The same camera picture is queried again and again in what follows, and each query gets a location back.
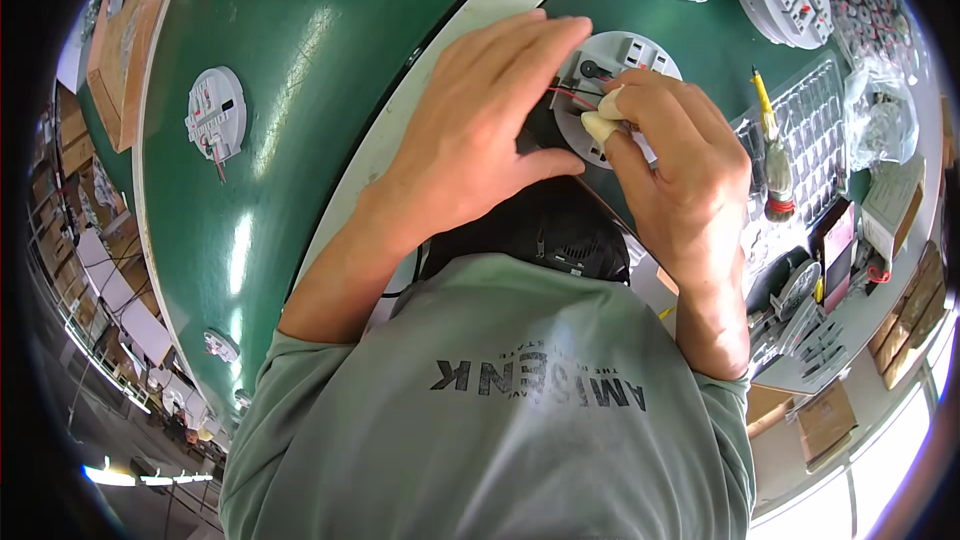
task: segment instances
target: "green workbench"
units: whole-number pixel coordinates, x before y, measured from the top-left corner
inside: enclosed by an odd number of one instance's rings
[[[143,207],[169,326],[214,409],[252,391],[286,296],[346,162],[407,60],[459,0],[172,0],[159,34],[143,135]],[[774,45],[738,0],[546,0],[662,45],[729,119],[756,99],[750,66],[775,88],[819,51]],[[209,67],[244,85],[246,138],[226,183],[186,139],[186,95]],[[623,209],[613,175],[596,181]],[[241,347],[206,354],[203,331]]]

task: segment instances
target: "red wire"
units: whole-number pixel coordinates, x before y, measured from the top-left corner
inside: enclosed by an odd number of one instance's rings
[[[574,101],[580,102],[581,104],[585,105],[586,108],[588,108],[590,111],[596,110],[596,107],[594,107],[594,105],[591,104],[591,102],[589,102],[588,100],[583,100],[580,96],[578,96],[577,94],[573,93],[570,90],[564,90],[563,88],[553,88],[553,87],[547,88],[547,90],[552,90],[553,92],[557,92],[562,95],[567,95]]]
[[[217,145],[213,144],[213,162],[217,164],[217,171],[220,172],[220,179],[224,184],[227,183],[227,176],[224,175],[224,171],[220,166],[220,157],[217,156]]]

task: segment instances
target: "left hand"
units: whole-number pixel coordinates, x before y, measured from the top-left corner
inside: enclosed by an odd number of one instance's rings
[[[577,175],[561,148],[520,155],[516,138],[557,70],[587,39],[588,18],[547,19],[534,9],[477,29],[439,55],[400,148],[360,195],[380,229],[413,250],[477,220],[534,182]]]

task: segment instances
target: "round plastic base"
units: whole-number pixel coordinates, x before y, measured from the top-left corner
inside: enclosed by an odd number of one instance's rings
[[[598,92],[603,82],[595,81],[595,78],[591,80],[585,79],[580,75],[580,72],[576,70],[576,65],[581,60],[582,55],[588,55],[597,59],[601,62],[602,66],[613,67],[614,64],[621,63],[619,55],[622,54],[625,43],[631,40],[640,42],[643,45],[643,50],[640,53],[637,65],[640,65],[643,69],[652,70],[654,69],[657,57],[663,56],[666,59],[666,63],[663,64],[661,73],[670,78],[684,79],[680,75],[677,64],[674,63],[670,55],[667,54],[666,50],[658,43],[640,34],[625,31],[606,31],[587,38],[586,42],[584,42],[560,68],[560,78],[563,80],[563,83],[572,84],[574,88]],[[613,77],[616,77],[621,71],[628,69],[627,66],[623,66],[622,64],[618,67],[619,68],[611,72]],[[600,102],[600,96],[580,94],[580,97],[592,104],[594,108]],[[603,150],[597,145],[594,138],[587,133],[587,130],[584,129],[584,125],[580,121],[580,113],[583,111],[584,108],[579,102],[562,94],[558,94],[553,102],[553,115],[557,122],[559,133],[563,136],[563,139],[566,140],[566,143],[570,145],[570,149],[574,150],[583,161],[598,168],[611,170],[613,167],[607,161],[606,156],[604,156]],[[650,163],[655,162],[657,156],[653,150],[651,150],[650,145],[647,144],[646,139],[643,138],[643,134],[640,132],[632,132],[632,137],[643,150],[647,161]]]

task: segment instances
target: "right hand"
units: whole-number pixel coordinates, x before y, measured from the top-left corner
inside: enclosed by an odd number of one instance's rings
[[[688,300],[739,292],[751,163],[723,114],[697,86],[646,69],[621,73],[605,90],[606,110],[615,104],[656,154],[651,169],[622,131],[604,146],[643,246]]]

